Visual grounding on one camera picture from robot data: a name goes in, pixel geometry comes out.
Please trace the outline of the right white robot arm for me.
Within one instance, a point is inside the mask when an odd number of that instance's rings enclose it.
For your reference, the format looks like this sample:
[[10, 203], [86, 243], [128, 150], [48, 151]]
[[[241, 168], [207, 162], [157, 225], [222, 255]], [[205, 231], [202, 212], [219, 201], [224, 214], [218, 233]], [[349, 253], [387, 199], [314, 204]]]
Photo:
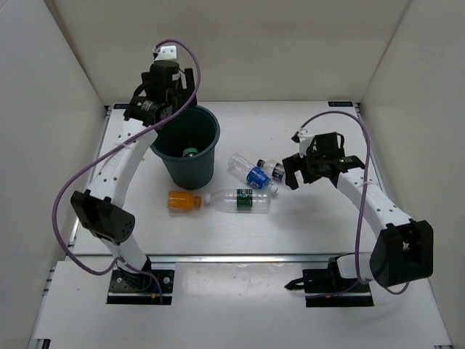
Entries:
[[297, 172], [308, 184], [329, 179], [355, 205], [376, 238], [371, 253], [356, 251], [332, 261], [326, 273], [332, 289], [346, 289], [357, 278], [390, 287], [433, 274], [432, 226], [404, 213], [368, 177], [366, 164], [357, 156], [346, 156], [341, 134], [313, 135], [302, 129], [292, 140], [299, 144], [299, 152], [283, 160], [286, 185], [292, 190], [299, 187]]

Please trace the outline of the orange plastic bottle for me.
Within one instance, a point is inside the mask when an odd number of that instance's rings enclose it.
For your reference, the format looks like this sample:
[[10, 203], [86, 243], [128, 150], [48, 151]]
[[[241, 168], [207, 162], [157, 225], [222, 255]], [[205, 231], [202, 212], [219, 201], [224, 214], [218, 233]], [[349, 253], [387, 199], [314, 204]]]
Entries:
[[191, 211], [193, 209], [200, 209], [202, 198], [194, 196], [188, 192], [169, 191], [168, 194], [168, 209], [177, 211]]

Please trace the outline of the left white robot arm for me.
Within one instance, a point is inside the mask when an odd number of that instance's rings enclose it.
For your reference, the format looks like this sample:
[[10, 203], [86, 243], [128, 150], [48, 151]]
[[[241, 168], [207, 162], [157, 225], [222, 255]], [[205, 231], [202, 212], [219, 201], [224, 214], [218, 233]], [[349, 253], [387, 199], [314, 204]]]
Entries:
[[135, 217], [124, 210], [129, 185], [163, 123], [183, 105], [196, 104], [194, 73], [181, 70], [170, 60], [155, 61], [142, 73], [124, 111], [121, 130], [116, 135], [118, 150], [106, 158], [88, 187], [75, 191], [70, 199], [81, 225], [106, 245], [126, 271], [127, 282], [137, 291], [150, 287], [153, 277], [147, 256], [139, 248], [132, 232]]

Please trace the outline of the clear bottle black label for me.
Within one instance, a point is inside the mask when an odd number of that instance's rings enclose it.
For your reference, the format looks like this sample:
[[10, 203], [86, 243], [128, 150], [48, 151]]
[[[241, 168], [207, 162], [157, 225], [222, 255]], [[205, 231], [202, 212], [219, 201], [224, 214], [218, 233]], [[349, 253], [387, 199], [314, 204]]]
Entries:
[[283, 182], [285, 179], [285, 169], [284, 166], [279, 163], [278, 161], [269, 160], [265, 161], [263, 159], [259, 159], [256, 165], [267, 174], [267, 176], [271, 179], [277, 180], [279, 182]]

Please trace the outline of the green plastic bottle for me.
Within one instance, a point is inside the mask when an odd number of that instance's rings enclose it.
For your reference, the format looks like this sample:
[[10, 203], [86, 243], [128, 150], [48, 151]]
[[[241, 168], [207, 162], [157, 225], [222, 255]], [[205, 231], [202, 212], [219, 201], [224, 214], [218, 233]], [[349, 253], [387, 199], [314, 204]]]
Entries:
[[199, 153], [199, 150], [194, 147], [189, 147], [183, 150], [182, 156], [183, 157], [193, 157]]

